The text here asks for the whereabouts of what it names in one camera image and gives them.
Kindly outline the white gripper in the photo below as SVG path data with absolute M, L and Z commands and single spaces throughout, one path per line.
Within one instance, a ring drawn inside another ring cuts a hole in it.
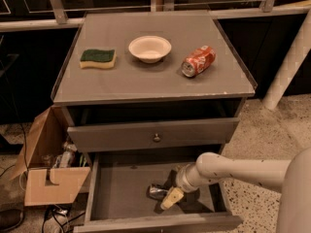
M 173 205 L 181 201 L 185 193 L 196 191 L 200 187 L 200 175 L 194 164 L 183 166 L 176 175 L 176 185 L 178 187 L 171 187 L 160 207 L 165 211 L 170 209 Z

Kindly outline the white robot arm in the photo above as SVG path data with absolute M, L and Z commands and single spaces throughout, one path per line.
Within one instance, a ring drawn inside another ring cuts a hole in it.
M 311 149 L 291 160 L 231 159 L 204 152 L 182 167 L 161 202 L 163 210 L 205 184 L 232 178 L 281 194 L 276 233 L 311 233 Z

